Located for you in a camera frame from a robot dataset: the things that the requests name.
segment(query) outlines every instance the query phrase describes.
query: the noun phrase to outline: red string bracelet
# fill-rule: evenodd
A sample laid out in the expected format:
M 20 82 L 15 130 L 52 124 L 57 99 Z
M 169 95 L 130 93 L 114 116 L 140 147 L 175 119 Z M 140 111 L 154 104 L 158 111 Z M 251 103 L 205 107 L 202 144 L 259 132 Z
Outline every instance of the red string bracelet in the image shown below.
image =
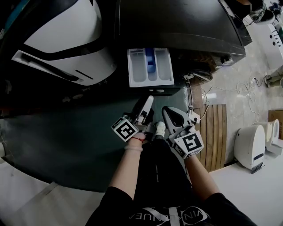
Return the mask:
M 140 138 L 136 138 L 136 137 L 132 137 L 132 138 L 135 138 L 135 139 L 140 140 L 140 141 L 142 141 L 142 142 L 145 141 L 145 139 L 140 139 Z

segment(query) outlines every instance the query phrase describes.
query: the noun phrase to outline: white shoe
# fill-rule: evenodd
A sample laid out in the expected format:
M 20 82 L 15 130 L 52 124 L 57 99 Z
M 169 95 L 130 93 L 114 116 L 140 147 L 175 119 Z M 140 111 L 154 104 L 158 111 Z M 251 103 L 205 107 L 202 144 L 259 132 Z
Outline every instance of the white shoe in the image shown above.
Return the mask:
M 164 122 L 157 122 L 156 125 L 156 132 L 155 132 L 155 136 L 157 135 L 161 135 L 164 137 L 165 135 L 165 129 L 166 129 L 166 125 Z

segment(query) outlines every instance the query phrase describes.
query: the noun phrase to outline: cable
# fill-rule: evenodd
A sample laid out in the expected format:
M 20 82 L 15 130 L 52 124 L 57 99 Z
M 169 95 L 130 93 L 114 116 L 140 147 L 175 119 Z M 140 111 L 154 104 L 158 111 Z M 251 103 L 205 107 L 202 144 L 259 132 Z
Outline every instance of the cable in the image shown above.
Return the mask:
M 240 22 L 243 22 L 243 19 L 240 19 L 240 17 L 238 15 L 236 15 L 235 13 L 234 13 L 234 15 L 235 15 L 236 19 L 238 19 Z
M 207 99 L 207 93 L 205 92 L 205 90 L 202 88 L 202 90 L 204 91 L 204 97 L 206 97 L 206 99 Z M 205 117 L 205 115 L 206 115 L 206 113 L 207 113 L 207 109 L 205 110 L 205 112 L 204 112 L 204 114 L 203 114 L 203 116 L 200 118 L 200 120 L 202 120 L 204 117 Z
M 254 125 L 256 122 L 258 122 L 258 119 L 259 119 L 259 117 L 260 117 L 260 114 L 259 114 L 258 112 L 253 111 L 253 110 L 252 110 L 252 107 L 251 107 L 251 102 L 254 103 L 254 102 L 256 101 L 256 94 L 253 92 L 253 91 L 254 91 L 254 88 L 256 87 L 256 85 L 255 85 L 255 86 L 252 86 L 252 79 L 253 79 L 253 77 L 250 76 L 250 78 L 249 78 L 249 83 L 248 83 L 247 81 L 245 81 L 244 83 L 237 83 L 235 90 L 228 90 L 228 89 L 223 89 L 223 88 L 219 88 L 219 87 L 215 87 L 215 86 L 211 87 L 211 88 L 208 90 L 208 92 L 205 92 L 205 90 L 202 89 L 202 90 L 204 91 L 204 97 L 206 97 L 206 99 L 207 99 L 207 94 L 208 94 L 213 88 L 220 89 L 220 90 L 225 90 L 225 91 L 230 91 L 230 92 L 237 91 L 238 94 L 241 94 L 241 91 L 238 89 L 238 85 L 241 85 L 241 84 L 244 85 L 245 88 L 247 89 L 248 93 L 249 93 L 249 108 L 250 108 L 250 110 L 251 110 L 252 113 L 258 115 L 257 120 L 252 124 L 252 125 Z M 202 120 L 202 119 L 204 118 L 204 116 L 206 115 L 207 109 L 206 109 L 206 111 L 204 112 L 204 114 L 203 114 L 203 116 L 201 117 L 200 120 Z
M 192 111 L 194 111 L 194 99 L 193 99 L 193 93 L 191 91 L 191 83 L 188 81 L 189 87 L 190 87 L 190 92 L 191 92 L 191 105 L 192 105 Z
M 247 28 L 248 26 L 252 25 L 255 22 L 256 19 L 252 20 L 252 22 L 250 24 L 246 25 L 245 27 Z
M 202 120 L 205 117 L 205 114 L 207 113 L 207 109 L 205 110 L 205 112 L 204 112 L 203 116 L 200 118 L 200 120 Z
M 259 84 L 259 81 L 256 79 L 257 87 L 261 87 L 261 85 L 262 85 L 262 83 L 263 83 L 264 79 L 266 78 L 266 76 L 268 76 L 268 75 L 265 75 L 265 76 L 264 76 L 264 78 L 261 80 L 260 85 L 258 85 L 258 84 Z
M 188 114 L 189 111 L 190 111 L 190 97 L 189 97 L 189 91 L 188 91 L 187 83 L 186 83 L 186 87 L 187 87 L 187 101 L 188 101 L 188 108 L 189 108 L 189 110 L 187 111 L 187 114 Z

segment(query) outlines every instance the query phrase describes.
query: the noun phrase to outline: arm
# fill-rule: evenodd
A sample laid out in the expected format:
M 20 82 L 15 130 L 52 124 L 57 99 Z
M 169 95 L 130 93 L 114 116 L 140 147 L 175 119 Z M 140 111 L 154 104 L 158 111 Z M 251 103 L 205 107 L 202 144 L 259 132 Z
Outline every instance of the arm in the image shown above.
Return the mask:
M 138 133 L 135 137 L 144 139 L 143 133 Z M 129 146 L 142 147 L 142 142 L 138 139 L 131 138 L 128 142 Z M 134 199 L 138 179 L 138 165 L 141 152 L 137 150 L 126 150 L 118 168 L 112 178 L 109 187 L 116 187 L 127 193 Z
M 135 137 L 144 139 L 145 135 L 139 133 Z M 128 145 L 141 147 L 142 142 L 130 139 Z M 140 151 L 125 151 L 99 207 L 91 215 L 86 226 L 105 225 L 102 219 L 107 219 L 107 223 L 112 225 L 129 219 L 137 185 L 140 156 Z
M 186 158 L 184 161 L 192 187 L 202 201 L 220 192 L 212 177 L 195 155 Z
M 220 193 L 212 177 L 195 155 L 185 159 L 185 166 L 194 191 L 204 201 L 206 211 L 217 225 L 256 226 Z

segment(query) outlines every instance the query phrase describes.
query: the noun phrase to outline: floor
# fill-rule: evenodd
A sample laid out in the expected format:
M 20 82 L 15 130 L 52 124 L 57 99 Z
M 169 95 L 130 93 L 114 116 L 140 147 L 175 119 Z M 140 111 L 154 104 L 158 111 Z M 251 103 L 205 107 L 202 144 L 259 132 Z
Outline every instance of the floor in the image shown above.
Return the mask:
M 211 172 L 221 193 L 258 226 L 283 226 L 283 156 L 266 151 L 251 175 L 240 163 Z
M 6 220 L 48 185 L 0 158 L 0 220 L 8 225 Z
M 62 187 L 51 183 L 5 219 L 6 226 L 81 226 L 99 206 L 104 193 Z
M 264 72 L 270 72 L 266 56 L 253 33 L 253 26 L 247 29 L 253 42 L 246 46 L 246 57 L 231 67 L 221 68 L 214 74 L 214 78 L 209 83 L 203 84 L 202 88 L 208 92 L 213 86 L 227 90 L 235 90 L 237 83 L 249 82 L 250 77 L 255 77 L 262 81 Z M 263 82 L 260 87 L 254 88 L 256 100 L 251 102 L 253 111 L 249 108 L 249 93 L 243 84 L 238 85 L 241 93 L 236 91 L 226 91 L 212 88 L 207 98 L 210 104 L 227 104 L 227 150 L 226 163 L 233 160 L 233 145 L 238 129 L 252 125 L 257 119 L 267 121 L 268 110 L 283 108 L 283 92 L 281 87 L 267 88 Z

